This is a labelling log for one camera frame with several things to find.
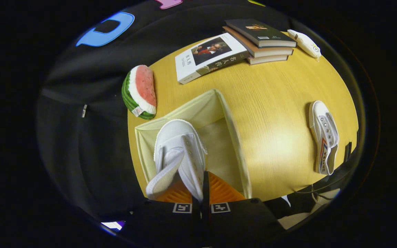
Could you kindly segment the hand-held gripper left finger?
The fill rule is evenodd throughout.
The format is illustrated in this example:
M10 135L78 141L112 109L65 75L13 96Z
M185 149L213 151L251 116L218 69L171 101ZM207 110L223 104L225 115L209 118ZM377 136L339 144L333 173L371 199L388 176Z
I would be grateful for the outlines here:
M125 220L121 237L136 247L201 247L202 217L200 203L178 180L135 209Z

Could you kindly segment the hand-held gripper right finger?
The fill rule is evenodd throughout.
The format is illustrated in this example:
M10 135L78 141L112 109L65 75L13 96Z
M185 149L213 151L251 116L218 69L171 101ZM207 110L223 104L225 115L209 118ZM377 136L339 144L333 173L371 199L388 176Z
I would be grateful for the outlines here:
M204 231L208 247L267 247L285 229L258 198L245 198L214 173L205 172Z

